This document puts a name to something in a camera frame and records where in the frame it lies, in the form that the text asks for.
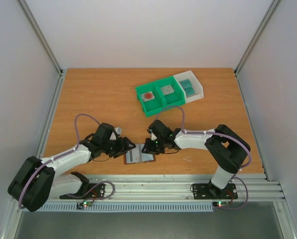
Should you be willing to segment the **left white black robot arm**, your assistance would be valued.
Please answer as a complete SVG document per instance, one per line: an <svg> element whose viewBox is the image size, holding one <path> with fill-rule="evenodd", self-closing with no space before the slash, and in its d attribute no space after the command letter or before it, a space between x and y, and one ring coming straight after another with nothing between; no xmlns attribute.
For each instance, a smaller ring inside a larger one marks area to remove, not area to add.
<svg viewBox="0 0 297 239"><path fill-rule="evenodd" d="M135 148L121 129L101 123L97 130L80 140L78 144L51 157L27 158L11 181L7 192L18 201L19 208L30 212L40 209L53 197L71 194L74 198L85 198L89 194L89 181L81 173L68 170L86 164L101 154L117 158Z"/></svg>

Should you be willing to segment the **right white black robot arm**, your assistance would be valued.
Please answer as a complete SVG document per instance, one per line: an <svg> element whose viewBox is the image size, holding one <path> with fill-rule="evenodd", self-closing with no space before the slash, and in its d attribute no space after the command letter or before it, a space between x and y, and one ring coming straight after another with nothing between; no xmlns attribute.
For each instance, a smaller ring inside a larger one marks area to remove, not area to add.
<svg viewBox="0 0 297 239"><path fill-rule="evenodd" d="M162 121L156 119L149 127L150 137L146 139L142 153L165 154L166 149L207 150L213 156L218 167L205 187L211 199L219 199L226 193L229 181L252 162L251 148L241 137L224 124L210 130L171 130Z"/></svg>

